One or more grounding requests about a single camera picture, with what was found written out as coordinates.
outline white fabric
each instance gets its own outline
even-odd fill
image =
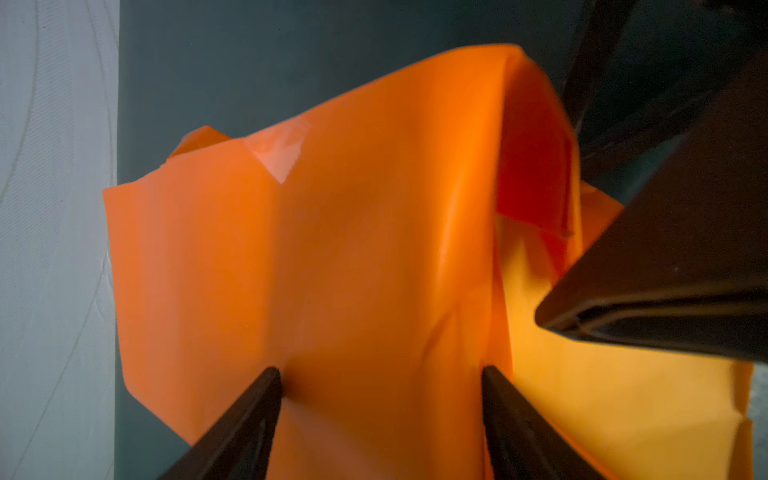
[[[0,0],[0,479],[112,478],[119,0]]]

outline orange plastic sheet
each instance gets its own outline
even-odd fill
[[[726,478],[749,448],[749,366],[535,328],[620,207],[579,183],[519,48],[450,51],[248,137],[204,127],[104,201],[126,386],[194,443],[277,366],[270,478],[492,478],[488,364],[609,478]]]

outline crumpled orange paper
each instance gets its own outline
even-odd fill
[[[619,206],[580,185],[519,48],[450,51],[248,137],[200,129],[104,201],[126,386],[194,443],[277,366],[270,478],[491,478],[488,364],[611,478],[726,478],[743,446],[736,363],[535,327]]]

